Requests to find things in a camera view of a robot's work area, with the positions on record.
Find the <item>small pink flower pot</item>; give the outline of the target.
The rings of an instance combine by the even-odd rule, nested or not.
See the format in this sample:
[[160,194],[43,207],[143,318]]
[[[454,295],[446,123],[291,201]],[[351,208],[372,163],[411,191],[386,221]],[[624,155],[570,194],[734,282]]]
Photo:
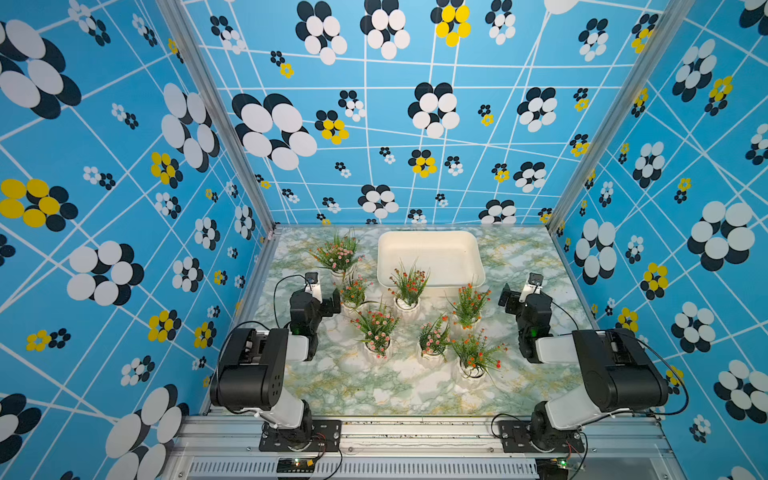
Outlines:
[[369,282],[361,275],[348,274],[343,277],[339,291],[344,315],[353,318],[359,313],[368,300],[368,287]]

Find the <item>right green circuit board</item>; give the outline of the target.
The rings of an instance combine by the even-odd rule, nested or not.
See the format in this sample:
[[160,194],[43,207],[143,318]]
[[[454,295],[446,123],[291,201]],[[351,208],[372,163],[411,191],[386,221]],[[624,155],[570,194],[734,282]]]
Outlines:
[[540,480],[567,480],[569,469],[558,460],[537,459],[536,468]]

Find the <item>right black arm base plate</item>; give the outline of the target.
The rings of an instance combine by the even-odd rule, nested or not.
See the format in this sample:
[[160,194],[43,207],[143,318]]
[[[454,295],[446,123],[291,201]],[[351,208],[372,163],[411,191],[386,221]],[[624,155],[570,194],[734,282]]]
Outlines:
[[585,451],[583,437],[576,430],[559,431],[549,427],[531,426],[530,421],[507,417],[494,421],[492,430],[499,438],[505,453],[565,456]]

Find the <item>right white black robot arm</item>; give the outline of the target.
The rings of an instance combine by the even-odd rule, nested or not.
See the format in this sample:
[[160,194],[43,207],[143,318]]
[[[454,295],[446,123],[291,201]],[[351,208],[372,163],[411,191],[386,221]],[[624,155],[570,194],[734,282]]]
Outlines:
[[531,364],[576,365],[582,384],[534,407],[532,444],[552,451],[586,425],[605,417],[660,407],[668,400],[667,383],[633,332],[576,329],[551,332],[552,298],[538,278],[520,292],[505,285],[498,305],[515,317],[518,346]]

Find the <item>cream plastic storage box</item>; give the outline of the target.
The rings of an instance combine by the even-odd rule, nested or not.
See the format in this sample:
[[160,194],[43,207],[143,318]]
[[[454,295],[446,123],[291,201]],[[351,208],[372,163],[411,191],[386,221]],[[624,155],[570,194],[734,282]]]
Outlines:
[[453,294],[461,286],[485,284],[477,238],[467,231],[389,231],[378,240],[377,280],[393,287],[396,268],[428,274],[426,295]]

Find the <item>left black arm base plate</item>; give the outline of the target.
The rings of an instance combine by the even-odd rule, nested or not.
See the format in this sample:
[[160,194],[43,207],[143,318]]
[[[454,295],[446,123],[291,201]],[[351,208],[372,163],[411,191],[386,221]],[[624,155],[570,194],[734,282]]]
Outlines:
[[278,429],[265,423],[258,449],[272,453],[338,452],[341,433],[342,422],[336,419],[315,419],[296,429]]

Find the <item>aluminium front rail frame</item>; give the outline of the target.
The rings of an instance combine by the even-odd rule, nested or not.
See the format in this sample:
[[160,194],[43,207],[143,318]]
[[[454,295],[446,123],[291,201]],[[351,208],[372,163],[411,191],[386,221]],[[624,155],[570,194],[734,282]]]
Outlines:
[[[607,419],[586,427],[585,451],[565,456],[505,453],[499,417],[343,417],[338,452],[258,449],[260,422],[223,415],[182,427],[165,479],[539,479],[537,459],[558,460],[568,479],[682,479],[659,421]],[[280,458],[312,458],[312,475],[277,473]]]

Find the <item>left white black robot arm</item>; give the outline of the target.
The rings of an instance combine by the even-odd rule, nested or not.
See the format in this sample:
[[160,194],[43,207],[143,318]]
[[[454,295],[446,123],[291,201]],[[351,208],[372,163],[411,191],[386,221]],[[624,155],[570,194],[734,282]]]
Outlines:
[[321,321],[341,312],[340,293],[318,299],[306,291],[290,298],[286,327],[268,331],[243,322],[225,340],[211,381],[211,404],[263,422],[259,450],[337,451],[341,422],[315,420],[309,403],[284,386],[286,364],[309,362],[318,348]]

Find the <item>orange flower pot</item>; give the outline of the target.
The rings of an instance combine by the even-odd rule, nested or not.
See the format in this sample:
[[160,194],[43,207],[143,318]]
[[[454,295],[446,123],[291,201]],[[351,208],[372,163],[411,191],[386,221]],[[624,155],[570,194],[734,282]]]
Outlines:
[[458,289],[457,297],[449,301],[453,328],[458,332],[472,330],[482,319],[482,311],[490,301],[491,291],[468,283]]

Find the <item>left green circuit board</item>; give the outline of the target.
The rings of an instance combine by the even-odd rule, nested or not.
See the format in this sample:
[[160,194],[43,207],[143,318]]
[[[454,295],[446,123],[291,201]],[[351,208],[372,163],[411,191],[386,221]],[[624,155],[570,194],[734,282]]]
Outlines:
[[277,473],[312,475],[315,472],[316,461],[312,458],[280,458],[277,462]]

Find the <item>red flower pot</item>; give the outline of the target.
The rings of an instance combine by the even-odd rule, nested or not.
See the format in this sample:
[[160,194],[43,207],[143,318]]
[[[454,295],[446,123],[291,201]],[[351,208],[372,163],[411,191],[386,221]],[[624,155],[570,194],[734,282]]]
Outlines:
[[456,356],[455,380],[465,389],[478,386],[491,371],[502,368],[502,357],[508,345],[494,342],[484,329],[451,339]]
[[389,289],[394,298],[394,306],[403,319],[415,319],[418,316],[420,299],[429,280],[429,273],[416,264],[406,269],[400,264],[389,277],[393,286]]

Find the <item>green circuit board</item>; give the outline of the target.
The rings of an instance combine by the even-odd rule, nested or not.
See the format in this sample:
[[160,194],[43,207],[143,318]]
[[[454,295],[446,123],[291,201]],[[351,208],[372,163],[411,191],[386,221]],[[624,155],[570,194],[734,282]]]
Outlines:
[[537,459],[536,468],[540,480],[567,480],[569,469],[558,460]]
[[312,475],[315,472],[316,461],[312,458],[280,458],[277,462],[277,473]]

